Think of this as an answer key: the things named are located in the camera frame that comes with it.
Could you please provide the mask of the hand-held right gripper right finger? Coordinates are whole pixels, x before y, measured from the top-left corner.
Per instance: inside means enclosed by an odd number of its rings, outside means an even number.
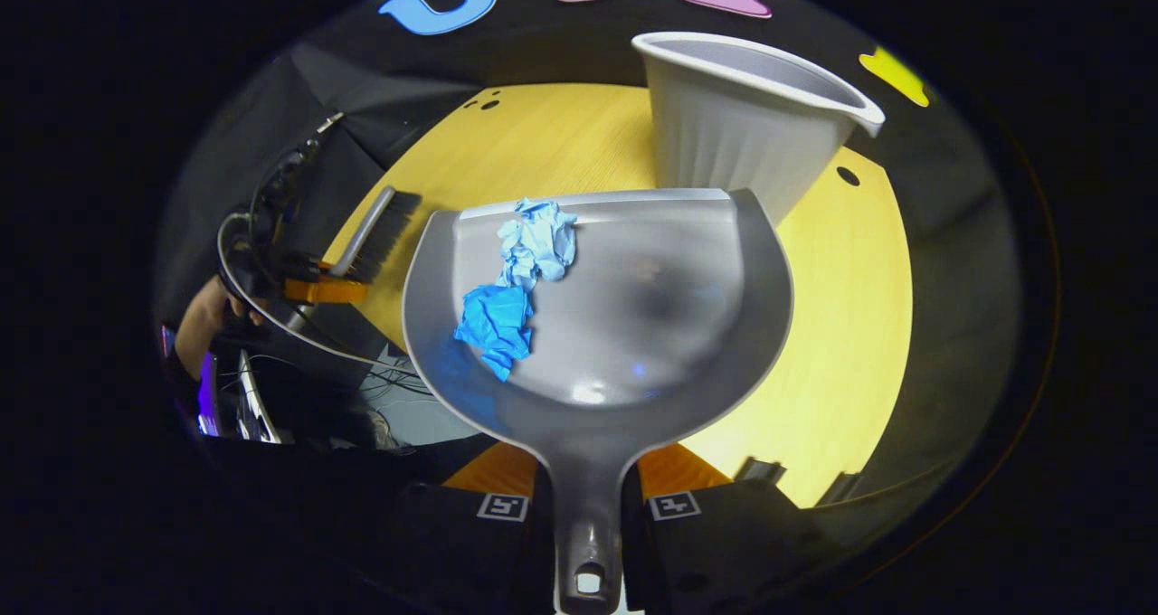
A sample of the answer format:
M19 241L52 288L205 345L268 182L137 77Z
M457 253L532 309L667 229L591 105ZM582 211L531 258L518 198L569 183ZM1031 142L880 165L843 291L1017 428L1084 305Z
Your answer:
M760 610L806 574L815 524L782 474L745 459L728 478L677 442L638 459L624 497L629 610Z

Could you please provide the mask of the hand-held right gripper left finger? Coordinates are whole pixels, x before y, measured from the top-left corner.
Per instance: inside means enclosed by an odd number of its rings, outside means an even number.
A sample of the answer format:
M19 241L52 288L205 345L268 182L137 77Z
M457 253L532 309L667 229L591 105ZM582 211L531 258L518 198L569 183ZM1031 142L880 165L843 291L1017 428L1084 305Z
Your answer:
M554 612L549 484L533 455L492 442L398 500L398 590L430 612Z

